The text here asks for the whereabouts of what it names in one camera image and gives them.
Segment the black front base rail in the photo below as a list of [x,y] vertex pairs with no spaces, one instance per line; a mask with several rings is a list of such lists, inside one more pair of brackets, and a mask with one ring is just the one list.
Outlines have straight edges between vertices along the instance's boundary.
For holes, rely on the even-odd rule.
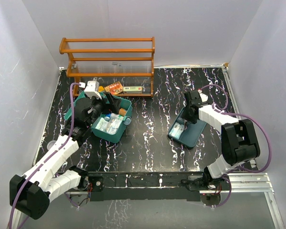
[[85,189],[71,189],[73,195],[87,195],[90,201],[175,200],[200,201],[202,195],[219,195],[229,190],[222,179],[209,185],[202,172],[88,172]]

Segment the brown bottle orange cap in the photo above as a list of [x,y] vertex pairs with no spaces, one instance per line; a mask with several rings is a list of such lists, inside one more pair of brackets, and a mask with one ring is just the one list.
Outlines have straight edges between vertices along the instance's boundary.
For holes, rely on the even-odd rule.
[[121,108],[121,109],[119,110],[119,115],[121,115],[121,116],[126,116],[126,114],[127,114],[127,110],[126,110],[126,109]]

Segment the blue grey divided tray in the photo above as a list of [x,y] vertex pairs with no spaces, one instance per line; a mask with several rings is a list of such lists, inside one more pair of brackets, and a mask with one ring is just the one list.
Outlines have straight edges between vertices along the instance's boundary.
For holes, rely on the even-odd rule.
[[[185,121],[182,118],[182,113],[184,111],[184,108],[185,107],[182,108],[182,110],[178,114],[177,118],[175,119],[174,123],[169,128],[167,136],[169,139],[172,139],[175,142],[182,144],[183,146],[187,147],[188,149],[192,149],[195,147],[196,142],[198,141],[201,133],[203,132],[203,130],[206,126],[206,122],[198,120],[196,124],[192,124],[190,122]],[[169,132],[175,123],[179,123],[179,124],[184,125],[184,131],[181,134],[179,139],[173,138],[169,135]]]

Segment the clear plastic bag packet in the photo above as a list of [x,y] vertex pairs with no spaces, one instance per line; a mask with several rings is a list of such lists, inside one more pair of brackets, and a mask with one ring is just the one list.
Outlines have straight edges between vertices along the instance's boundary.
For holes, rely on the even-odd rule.
[[116,132],[118,131],[120,125],[122,123],[122,120],[118,120],[118,119],[112,119],[108,122],[108,126],[106,128],[106,133],[110,134],[110,135],[114,135],[116,134]]

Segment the white bottle green label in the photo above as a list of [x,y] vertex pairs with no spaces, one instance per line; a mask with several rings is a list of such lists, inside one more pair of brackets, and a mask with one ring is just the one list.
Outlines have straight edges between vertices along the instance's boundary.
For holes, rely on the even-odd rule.
[[110,115],[110,118],[111,119],[118,119],[118,120],[122,120],[123,121],[123,116],[122,115],[119,115],[119,114],[113,114],[113,113],[111,113],[111,115]]

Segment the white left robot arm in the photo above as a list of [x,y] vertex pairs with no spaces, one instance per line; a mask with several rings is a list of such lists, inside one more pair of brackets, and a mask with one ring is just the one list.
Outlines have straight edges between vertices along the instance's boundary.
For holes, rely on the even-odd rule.
[[49,204],[66,191],[88,187],[88,173],[77,166],[70,167],[58,177],[55,174],[64,162],[91,136],[91,127],[101,115],[118,113],[122,100],[110,93],[71,102],[71,116],[54,146],[22,176],[10,180],[11,212],[19,210],[33,219],[39,219]]

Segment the white blue-label packet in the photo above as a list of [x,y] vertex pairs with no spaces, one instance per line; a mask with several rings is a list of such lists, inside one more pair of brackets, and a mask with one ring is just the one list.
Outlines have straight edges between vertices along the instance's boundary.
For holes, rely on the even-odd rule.
[[105,132],[107,126],[108,126],[108,121],[106,121],[104,118],[101,117],[95,129]]

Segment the blue white packet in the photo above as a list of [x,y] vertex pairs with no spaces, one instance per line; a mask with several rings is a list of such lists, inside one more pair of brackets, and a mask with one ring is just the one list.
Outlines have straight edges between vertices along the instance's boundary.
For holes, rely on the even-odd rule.
[[184,131],[184,125],[175,123],[171,128],[169,135],[173,138],[179,139],[183,131]]

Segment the yellow grey small object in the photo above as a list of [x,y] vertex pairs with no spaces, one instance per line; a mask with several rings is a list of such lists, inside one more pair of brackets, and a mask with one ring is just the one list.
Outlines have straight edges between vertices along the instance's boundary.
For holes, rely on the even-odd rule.
[[100,86],[99,87],[99,92],[103,92],[103,91],[105,91],[104,87]]

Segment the orange wooden shelf rack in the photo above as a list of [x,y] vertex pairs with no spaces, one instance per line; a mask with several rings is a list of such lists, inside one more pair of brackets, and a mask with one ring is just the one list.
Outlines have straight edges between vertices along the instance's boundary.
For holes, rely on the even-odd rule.
[[155,38],[62,38],[60,54],[68,56],[66,75],[104,79],[111,84],[139,86],[142,97],[153,97]]

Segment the pale green long box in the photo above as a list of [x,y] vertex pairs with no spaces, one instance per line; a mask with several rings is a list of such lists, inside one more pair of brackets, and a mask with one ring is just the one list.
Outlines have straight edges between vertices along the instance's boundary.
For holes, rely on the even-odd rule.
[[123,88],[124,94],[142,94],[143,89],[141,86],[125,86]]

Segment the orange medicine box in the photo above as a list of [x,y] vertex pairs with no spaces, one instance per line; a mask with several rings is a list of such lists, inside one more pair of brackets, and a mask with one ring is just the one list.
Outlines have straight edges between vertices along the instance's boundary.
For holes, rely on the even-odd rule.
[[117,81],[106,86],[104,89],[106,92],[109,92],[112,95],[116,95],[123,92],[123,85],[119,81]]

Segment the blue white roll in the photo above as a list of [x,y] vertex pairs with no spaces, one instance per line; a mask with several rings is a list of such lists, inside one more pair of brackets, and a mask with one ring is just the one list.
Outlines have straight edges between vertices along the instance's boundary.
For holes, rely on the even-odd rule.
[[105,119],[105,121],[109,122],[110,121],[110,115],[107,114],[104,119]]

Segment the green plastic medicine box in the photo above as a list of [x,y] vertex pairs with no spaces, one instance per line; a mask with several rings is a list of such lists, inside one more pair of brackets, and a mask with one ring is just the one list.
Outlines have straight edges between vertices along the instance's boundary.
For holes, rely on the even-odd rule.
[[69,109],[64,117],[66,124],[61,134],[72,132],[71,138],[79,145],[91,134],[118,143],[131,122],[132,103],[110,93],[100,93],[100,96],[89,98],[81,92],[73,103],[74,113]]

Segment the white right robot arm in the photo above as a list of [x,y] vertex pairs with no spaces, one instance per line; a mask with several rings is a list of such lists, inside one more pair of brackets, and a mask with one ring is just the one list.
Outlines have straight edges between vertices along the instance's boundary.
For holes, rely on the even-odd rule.
[[254,124],[249,119],[239,120],[215,111],[197,90],[188,91],[184,96],[186,106],[182,118],[192,124],[199,120],[206,122],[221,135],[222,154],[204,169],[201,178],[194,180],[196,185],[214,189],[225,174],[260,156]]

